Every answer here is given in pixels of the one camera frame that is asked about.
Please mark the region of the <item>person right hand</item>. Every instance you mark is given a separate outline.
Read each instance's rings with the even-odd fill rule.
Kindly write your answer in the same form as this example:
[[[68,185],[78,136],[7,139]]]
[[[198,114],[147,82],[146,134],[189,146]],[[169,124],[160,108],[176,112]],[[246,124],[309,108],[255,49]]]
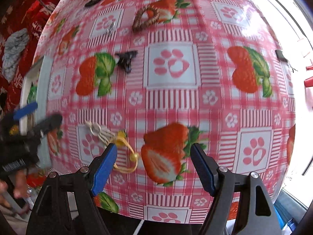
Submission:
[[[27,176],[24,170],[1,176],[1,205],[15,210],[26,208],[27,190]]]

